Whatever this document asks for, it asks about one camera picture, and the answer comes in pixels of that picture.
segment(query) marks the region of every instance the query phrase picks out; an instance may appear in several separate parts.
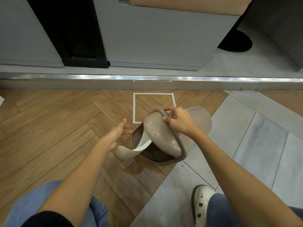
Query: black circular object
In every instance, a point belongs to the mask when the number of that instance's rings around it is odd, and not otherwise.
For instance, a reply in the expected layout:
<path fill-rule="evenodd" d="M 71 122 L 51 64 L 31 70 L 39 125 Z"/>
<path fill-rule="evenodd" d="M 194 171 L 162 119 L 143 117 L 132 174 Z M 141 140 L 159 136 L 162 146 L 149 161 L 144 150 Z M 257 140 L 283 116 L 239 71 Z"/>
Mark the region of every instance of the black circular object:
<path fill-rule="evenodd" d="M 231 29 L 218 48 L 229 52 L 246 52 L 252 47 L 251 39 L 237 29 Z"/>

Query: gray wall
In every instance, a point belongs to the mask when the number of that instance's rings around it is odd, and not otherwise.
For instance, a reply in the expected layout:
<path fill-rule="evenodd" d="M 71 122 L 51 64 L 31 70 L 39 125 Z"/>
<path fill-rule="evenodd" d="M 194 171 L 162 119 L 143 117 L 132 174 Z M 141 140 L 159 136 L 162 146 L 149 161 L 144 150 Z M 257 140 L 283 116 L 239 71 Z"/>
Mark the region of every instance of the gray wall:
<path fill-rule="evenodd" d="M 254 0 L 244 20 L 303 68 L 303 0 Z"/>
<path fill-rule="evenodd" d="M 27 0 L 0 0 L 0 64 L 64 66 Z"/>
<path fill-rule="evenodd" d="M 198 70 L 239 18 L 94 0 L 111 65 Z"/>

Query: hand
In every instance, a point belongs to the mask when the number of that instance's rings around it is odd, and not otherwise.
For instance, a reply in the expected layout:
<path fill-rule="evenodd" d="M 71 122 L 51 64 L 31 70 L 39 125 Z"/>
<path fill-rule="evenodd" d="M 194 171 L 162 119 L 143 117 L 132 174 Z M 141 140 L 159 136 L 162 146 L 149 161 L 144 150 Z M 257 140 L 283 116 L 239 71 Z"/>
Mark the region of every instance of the hand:
<path fill-rule="evenodd" d="M 191 136 L 191 134 L 198 128 L 187 110 L 181 107 L 167 107 L 165 111 L 171 111 L 169 116 L 163 117 L 163 121 L 169 123 L 176 131 Z"/>
<path fill-rule="evenodd" d="M 119 141 L 122 142 L 130 139 L 130 134 L 133 133 L 130 127 L 130 125 L 126 124 L 126 119 L 123 119 L 118 126 L 113 127 L 99 142 L 109 143 L 108 151 L 112 151 L 119 146 Z"/>

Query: jeans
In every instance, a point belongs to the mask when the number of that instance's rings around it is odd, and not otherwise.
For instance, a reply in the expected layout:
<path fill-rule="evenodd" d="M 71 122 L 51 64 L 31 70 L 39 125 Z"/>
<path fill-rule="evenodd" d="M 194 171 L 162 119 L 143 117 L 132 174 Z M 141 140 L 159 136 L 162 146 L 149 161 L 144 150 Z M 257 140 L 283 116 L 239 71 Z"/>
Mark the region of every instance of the jeans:
<path fill-rule="evenodd" d="M 43 184 L 22 197 L 10 210 L 4 227 L 20 227 L 29 217 L 37 213 L 40 206 L 62 181 Z M 107 227 L 107 208 L 92 197 L 81 227 Z"/>
<path fill-rule="evenodd" d="M 303 221 L 303 209 L 290 207 L 290 209 Z M 233 212 L 225 195 L 214 194 L 207 205 L 206 211 L 207 227 L 240 227 L 240 221 Z"/>

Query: person's left arm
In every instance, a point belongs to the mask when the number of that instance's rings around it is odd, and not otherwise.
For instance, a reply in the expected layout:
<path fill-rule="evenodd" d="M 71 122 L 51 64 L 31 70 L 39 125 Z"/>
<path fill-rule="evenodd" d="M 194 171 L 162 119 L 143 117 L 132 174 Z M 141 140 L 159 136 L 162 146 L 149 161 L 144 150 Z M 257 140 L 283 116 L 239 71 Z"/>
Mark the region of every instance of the person's left arm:
<path fill-rule="evenodd" d="M 80 227 L 107 153 L 118 147 L 117 140 L 129 139 L 126 119 L 103 136 L 82 163 L 53 191 L 38 212 L 54 211 Z"/>

